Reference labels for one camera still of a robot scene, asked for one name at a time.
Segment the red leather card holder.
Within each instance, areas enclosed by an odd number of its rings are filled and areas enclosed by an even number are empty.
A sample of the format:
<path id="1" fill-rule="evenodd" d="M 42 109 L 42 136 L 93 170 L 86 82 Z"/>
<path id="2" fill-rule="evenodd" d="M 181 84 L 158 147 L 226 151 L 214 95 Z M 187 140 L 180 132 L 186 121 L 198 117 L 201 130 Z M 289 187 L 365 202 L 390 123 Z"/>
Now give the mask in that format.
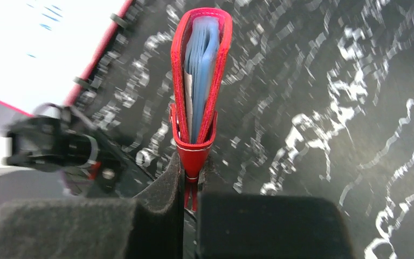
<path id="1" fill-rule="evenodd" d="M 232 18 L 218 8 L 186 12 L 171 46 L 175 102 L 170 121 L 184 168 L 184 206 L 196 211 L 199 175 L 216 137 L 216 101 L 232 39 Z"/>

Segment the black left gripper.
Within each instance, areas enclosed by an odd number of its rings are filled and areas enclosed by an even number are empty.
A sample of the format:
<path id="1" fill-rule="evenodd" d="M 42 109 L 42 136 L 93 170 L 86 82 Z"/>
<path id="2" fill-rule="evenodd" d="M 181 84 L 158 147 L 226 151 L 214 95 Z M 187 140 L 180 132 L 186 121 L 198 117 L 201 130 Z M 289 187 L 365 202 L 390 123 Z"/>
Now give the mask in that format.
<path id="1" fill-rule="evenodd" d="M 34 117 L 10 124 L 5 137 L 10 143 L 4 165 L 62 171 L 74 195 L 133 197 L 154 181 L 72 106 L 42 104 Z"/>

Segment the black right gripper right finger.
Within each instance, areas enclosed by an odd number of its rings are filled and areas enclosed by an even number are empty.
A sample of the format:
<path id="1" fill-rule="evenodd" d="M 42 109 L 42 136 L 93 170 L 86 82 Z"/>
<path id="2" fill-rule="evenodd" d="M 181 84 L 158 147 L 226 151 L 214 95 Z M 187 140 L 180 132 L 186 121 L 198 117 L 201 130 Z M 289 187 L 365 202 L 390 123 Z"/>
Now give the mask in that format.
<path id="1" fill-rule="evenodd" d="M 353 258 L 342 216 L 312 196 L 239 194 L 208 158 L 197 198 L 197 258 Z"/>

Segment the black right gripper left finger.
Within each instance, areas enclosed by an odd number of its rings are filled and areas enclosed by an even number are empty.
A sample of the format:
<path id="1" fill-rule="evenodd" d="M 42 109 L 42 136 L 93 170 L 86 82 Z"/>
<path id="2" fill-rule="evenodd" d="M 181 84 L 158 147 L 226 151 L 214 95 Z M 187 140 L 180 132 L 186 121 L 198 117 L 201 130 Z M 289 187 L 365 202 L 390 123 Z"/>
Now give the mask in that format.
<path id="1" fill-rule="evenodd" d="M 182 258 L 181 163 L 133 198 L 16 200 L 0 206 L 0 258 Z"/>

